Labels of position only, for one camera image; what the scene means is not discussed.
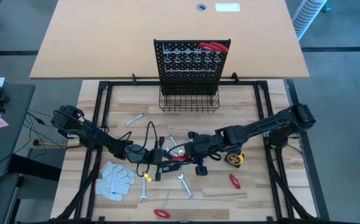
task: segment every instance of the gray floor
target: gray floor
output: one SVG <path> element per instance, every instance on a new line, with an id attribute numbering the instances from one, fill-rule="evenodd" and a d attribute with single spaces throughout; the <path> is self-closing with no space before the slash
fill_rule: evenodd
<path id="1" fill-rule="evenodd" d="M 56 2 L 3 1 L 0 50 L 38 50 Z M 292 15 L 301 0 L 286 2 Z M 331 0 L 331 5 L 333 10 L 320 14 L 306 32 L 302 47 L 360 46 L 360 0 Z M 360 53 L 304 56 L 311 78 L 296 80 L 295 85 L 300 101 L 310 106 L 318 120 L 309 135 L 330 217 L 360 222 Z M 0 76 L 9 83 L 36 85 L 33 110 L 51 113 L 62 104 L 74 105 L 81 81 L 29 80 L 34 60 L 33 56 L 0 57 Z M 37 129 L 56 142 L 64 141 L 51 128 Z M 20 139 L 27 139 L 25 130 Z M 52 200 L 29 200 L 23 203 L 18 220 L 45 220 L 51 206 Z"/>

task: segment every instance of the wooden table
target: wooden table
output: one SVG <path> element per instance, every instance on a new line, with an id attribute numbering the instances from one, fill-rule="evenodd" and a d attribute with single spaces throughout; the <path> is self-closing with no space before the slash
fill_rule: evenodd
<path id="1" fill-rule="evenodd" d="M 223 77 L 308 77 L 284 0 L 61 0 L 31 78 L 157 78 L 153 40 L 228 40 Z M 196 6 L 204 4 L 206 10 Z"/>
<path id="2" fill-rule="evenodd" d="M 86 118 L 93 115 L 97 80 L 83 81 L 77 107 L 85 112 Z M 282 80 L 269 80 L 270 97 L 274 112 L 288 107 L 288 99 Z M 158 86 L 114 86 L 109 110 L 108 126 L 110 135 L 120 137 L 132 131 L 131 139 L 142 144 L 148 121 L 153 121 L 158 136 L 173 134 L 179 143 L 185 142 L 188 131 L 213 134 L 215 129 L 234 124 L 248 124 L 258 120 L 256 99 L 250 86 L 220 86 L 221 107 L 214 114 L 206 113 L 163 113 L 158 108 Z M 100 109 L 103 112 L 104 100 Z M 125 121 L 135 114 L 146 112 L 145 118 L 124 127 Z M 154 143 L 153 134 L 149 135 L 147 147 Z M 299 148 L 296 140 L 289 142 Z M 193 165 L 184 166 L 181 170 L 195 194 L 190 200 L 181 182 L 178 172 L 162 174 L 160 182 L 147 184 L 147 202 L 140 202 L 142 179 L 136 178 L 128 195 L 122 202 L 110 201 L 101 195 L 95 198 L 93 219 L 105 216 L 106 220 L 161 220 L 153 210 L 162 208 L 168 195 L 165 209 L 171 213 L 173 220 L 266 220 L 266 216 L 275 216 L 274 204 L 265 160 L 261 136 L 250 138 L 243 147 L 245 162 L 239 169 L 233 168 L 224 161 L 206 160 L 209 174 L 205 177 L 195 175 Z M 288 184 L 299 202 L 312 215 L 316 215 L 313 198 L 308 183 L 303 158 L 299 152 L 286 147 L 283 150 L 284 164 L 287 171 Z M 51 217 L 59 215 L 71 201 L 79 188 L 85 148 L 69 149 L 65 155 L 62 173 Z M 115 159 L 107 150 L 103 153 L 101 165 L 106 161 L 123 164 L 135 169 L 135 164 Z M 235 189 L 228 178 L 250 172 L 240 179 L 241 189 Z M 283 195 L 280 192 L 283 214 L 285 212 Z M 88 192 L 85 194 L 82 216 L 85 216 Z"/>

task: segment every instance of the tape measure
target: tape measure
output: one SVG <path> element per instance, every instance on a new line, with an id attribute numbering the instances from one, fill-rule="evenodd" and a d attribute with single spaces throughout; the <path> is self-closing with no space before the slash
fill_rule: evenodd
<path id="1" fill-rule="evenodd" d="M 228 153 L 225 157 L 225 161 L 234 167 L 240 167 L 244 161 L 244 154 Z"/>

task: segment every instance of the pegboard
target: pegboard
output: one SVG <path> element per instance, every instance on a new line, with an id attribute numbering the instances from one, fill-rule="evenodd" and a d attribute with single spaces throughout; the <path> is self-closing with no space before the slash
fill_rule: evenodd
<path id="1" fill-rule="evenodd" d="M 229 51 L 203 50 L 201 42 L 216 42 L 228 49 L 231 44 L 231 40 L 154 40 L 163 95 L 215 95 Z"/>

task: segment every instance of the black metal frame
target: black metal frame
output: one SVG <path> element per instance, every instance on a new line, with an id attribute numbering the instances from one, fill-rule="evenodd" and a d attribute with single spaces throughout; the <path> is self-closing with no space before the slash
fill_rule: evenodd
<path id="1" fill-rule="evenodd" d="M 96 97 L 95 110 L 94 110 L 92 122 L 95 125 L 97 125 L 99 109 L 101 107 L 101 99 L 102 99 L 102 95 L 103 95 L 103 92 L 105 89 L 107 89 L 107 94 L 106 94 L 106 101 L 104 104 L 103 117 L 101 119 L 101 127 L 107 126 L 109 106 L 111 103 L 111 95 L 112 95 L 113 86 L 159 86 L 159 85 L 160 85 L 160 82 L 155 81 L 155 80 L 138 81 L 138 80 L 136 80 L 134 75 L 133 75 L 132 81 L 112 81 L 112 82 L 101 81 L 98 86 L 98 93 L 97 93 L 97 97 Z M 255 96 L 256 96 L 256 105 L 257 105 L 257 111 L 259 114 L 259 119 L 264 119 L 264 110 L 263 110 L 263 104 L 262 104 L 262 99 L 261 99 L 261 94 L 260 94 L 260 89 L 261 89 L 264 94 L 264 99 L 265 99 L 265 103 L 266 103 L 266 107 L 267 107 L 267 111 L 268 111 L 268 116 L 272 116 L 274 114 L 272 105 L 271 105 L 270 96 L 269 96 L 268 84 L 266 81 L 240 81 L 240 79 L 238 78 L 236 73 L 233 73 L 231 79 L 229 79 L 229 80 L 222 79 L 222 80 L 220 80 L 219 85 L 249 85 L 249 86 L 252 86 L 254 89 Z M 274 161 L 272 159 L 272 155 L 271 155 L 272 148 L 267 144 L 266 138 L 267 137 L 263 137 L 265 156 L 266 156 L 267 166 L 268 166 L 268 170 L 269 170 L 270 186 L 271 186 L 271 190 L 272 190 L 272 197 L 273 197 L 273 201 L 274 201 L 276 217 L 278 219 L 283 217 L 282 208 L 280 206 L 278 189 L 277 189 L 277 184 L 278 184 L 279 187 L 284 191 L 287 216 L 289 218 L 294 218 L 293 207 L 297 207 L 300 209 L 300 204 L 297 202 L 297 199 L 292 195 L 291 191 L 289 191 L 289 189 L 288 189 L 286 172 L 285 172 L 284 162 L 282 159 L 282 154 L 280 153 L 280 149 L 275 150 L 275 154 L 277 156 L 277 159 L 276 159 L 277 167 L 279 170 L 277 172 L 275 165 L 274 165 Z M 304 150 L 307 147 L 309 147 L 309 144 L 304 145 Z M 83 165 L 83 170 L 82 170 L 82 175 L 81 175 L 80 185 L 82 185 L 85 182 L 85 179 L 88 175 L 88 169 L 90 167 L 90 162 L 91 162 L 91 153 L 93 150 L 96 150 L 95 162 L 98 163 L 98 166 L 100 165 L 102 149 L 101 148 L 87 149 L 85 163 Z M 93 184 L 91 185 L 90 196 L 88 199 L 88 207 L 87 207 L 87 211 L 86 211 L 86 218 L 89 218 L 89 219 L 91 219 L 91 217 L 93 215 L 93 207 L 94 207 L 94 202 L 95 202 L 95 194 L 94 194 L 95 179 L 93 181 Z M 315 192 L 315 193 L 312 192 L 312 194 L 316 197 L 318 196 L 319 198 L 323 198 L 321 189 L 319 188 L 319 190 L 320 190 L 320 192 Z M 80 218 L 82 202 L 83 202 L 83 199 L 81 199 L 81 202 L 78 204 L 78 206 L 75 209 L 75 216 L 74 216 L 75 219 Z M 316 208 L 317 210 L 320 211 L 320 214 L 327 213 L 325 204 L 319 203 L 317 205 L 323 206 L 323 208 Z M 327 217 L 320 216 L 320 218 L 322 218 L 324 220 L 329 220 L 328 216 Z M 256 222 L 248 222 L 248 223 L 267 223 L 267 221 L 256 221 Z"/>

